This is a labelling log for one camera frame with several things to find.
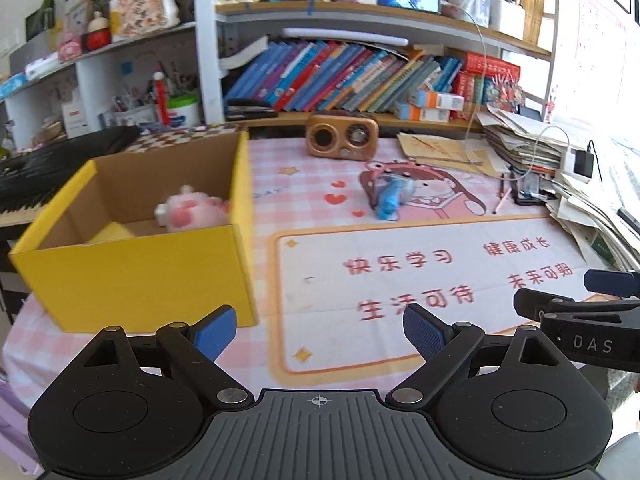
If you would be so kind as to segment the pink plush pig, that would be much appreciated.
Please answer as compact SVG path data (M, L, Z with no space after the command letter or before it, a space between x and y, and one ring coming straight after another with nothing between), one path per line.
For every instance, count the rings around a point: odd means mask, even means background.
M229 202L183 185L177 195L155 208L154 216L158 225L171 233L216 228L230 222Z

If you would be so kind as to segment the yellow tape roll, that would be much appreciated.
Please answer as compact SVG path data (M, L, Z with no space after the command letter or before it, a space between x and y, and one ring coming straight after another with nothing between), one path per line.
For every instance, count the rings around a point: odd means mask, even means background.
M134 238L134 233L130 229L119 222L111 222L97 232L91 240L88 240L88 244L113 243L121 240L131 240L132 238Z

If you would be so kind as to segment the black power adapter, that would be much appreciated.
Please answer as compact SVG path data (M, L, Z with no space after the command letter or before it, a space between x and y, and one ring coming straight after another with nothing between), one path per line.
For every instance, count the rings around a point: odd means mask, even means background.
M593 167L596 163L596 151L594 144L589 141L584 150L576 150L573 172L576 176L589 181L593 177Z

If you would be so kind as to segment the yellow cardboard box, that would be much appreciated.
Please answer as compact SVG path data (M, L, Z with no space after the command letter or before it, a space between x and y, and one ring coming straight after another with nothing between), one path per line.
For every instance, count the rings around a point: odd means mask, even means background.
M177 233L159 226L155 208L183 185L228 200L230 222ZM111 222L134 238L88 244ZM40 212L10 258L69 333L117 325L149 334L170 322L198 322L224 304L245 327L258 321L252 237L248 135L240 131L89 160Z

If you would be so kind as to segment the pink checkered tablecloth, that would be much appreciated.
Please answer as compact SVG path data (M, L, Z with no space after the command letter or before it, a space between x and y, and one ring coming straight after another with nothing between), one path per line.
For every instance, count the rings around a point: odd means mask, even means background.
M221 359L247 387L387 389L420 361L401 333L412 302L507 334L520 288L589 298L596 258L545 209L500 204L493 180L413 164L393 140L365 164L311 157L297 139L248 140L248 152L258 321ZM416 185L397 221L373 209L390 176ZM94 334L62 330L30 290L2 349L16 396L34 404Z

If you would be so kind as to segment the stack of papers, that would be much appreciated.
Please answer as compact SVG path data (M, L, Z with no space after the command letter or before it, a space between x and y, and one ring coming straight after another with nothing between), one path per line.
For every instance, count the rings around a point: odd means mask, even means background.
M551 217L573 235L586 257L617 270L639 269L639 151L606 134L549 125L488 107L475 114L486 140L520 178L539 174L551 193ZM576 150L594 144L587 181L573 172Z

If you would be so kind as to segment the blue toy figure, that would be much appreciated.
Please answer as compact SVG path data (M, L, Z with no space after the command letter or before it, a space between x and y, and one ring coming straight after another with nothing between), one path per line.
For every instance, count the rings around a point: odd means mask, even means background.
M374 185L374 212L380 220L397 221L399 209L413 199L416 185L410 178L390 176L378 179Z

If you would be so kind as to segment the checkered chess board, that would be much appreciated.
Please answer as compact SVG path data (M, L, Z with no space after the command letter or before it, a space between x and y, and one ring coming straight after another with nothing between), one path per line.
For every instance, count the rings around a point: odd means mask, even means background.
M137 140L132 142L128 148L124 149L124 152L146 153L159 150L160 148L169 148L174 145L186 144L192 141L210 138L211 136L218 136L218 134L239 133L240 131L241 128L234 125L222 125L212 128L198 126L163 132L144 130Z

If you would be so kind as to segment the orange white medicine box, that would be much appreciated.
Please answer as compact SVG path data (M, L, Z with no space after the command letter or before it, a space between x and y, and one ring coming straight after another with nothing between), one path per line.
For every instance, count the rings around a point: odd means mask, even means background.
M451 93L416 89L410 92L408 101L420 108L436 108L450 112L461 112L464 109L464 97Z

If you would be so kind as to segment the brown retro radio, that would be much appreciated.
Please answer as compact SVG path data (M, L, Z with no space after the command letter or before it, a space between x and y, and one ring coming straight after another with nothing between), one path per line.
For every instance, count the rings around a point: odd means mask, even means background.
M305 129L310 156L367 162L378 148L378 122L367 114L314 113Z

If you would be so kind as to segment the black electronic keyboard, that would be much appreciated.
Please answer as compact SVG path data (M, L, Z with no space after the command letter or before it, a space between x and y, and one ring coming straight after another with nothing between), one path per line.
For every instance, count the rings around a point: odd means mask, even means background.
M28 226L53 196L93 158L117 154L140 136L118 126L53 142L1 163L1 227Z

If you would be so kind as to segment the white green-lid jar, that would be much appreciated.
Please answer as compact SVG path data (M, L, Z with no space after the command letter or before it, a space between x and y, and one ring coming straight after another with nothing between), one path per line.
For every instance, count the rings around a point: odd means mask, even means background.
M200 99L196 93L172 96L167 101L171 128L192 128L201 125Z

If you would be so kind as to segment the white bookshelf unit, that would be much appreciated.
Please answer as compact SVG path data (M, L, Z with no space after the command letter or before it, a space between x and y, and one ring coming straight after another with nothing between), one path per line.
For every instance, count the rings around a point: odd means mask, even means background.
M198 69L204 120L209 125L224 121L221 83L228 72L221 67L221 54L235 54L242 44L262 36L319 37L344 32L370 32L380 44L404 38L410 44L453 44L458 49L477 50L499 56L513 52L552 63L555 52L448 16L374 6L356 2L282 1L229 4L216 8L212 0L195 0L198 20L159 32L120 40L56 66L39 79L29 81L1 102L1 109L14 123L14 140L23 145L32 140L40 122L52 112L44 84L66 70L76 74L80 98L90 129L99 127L102 113L119 82L117 58L133 50L175 49L190 42L195 49L190 60Z

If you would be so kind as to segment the red round pot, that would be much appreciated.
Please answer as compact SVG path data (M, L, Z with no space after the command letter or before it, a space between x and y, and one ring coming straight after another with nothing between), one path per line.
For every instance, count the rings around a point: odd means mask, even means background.
M101 11L93 12L87 27L86 47L88 51L100 50L111 43L111 27Z

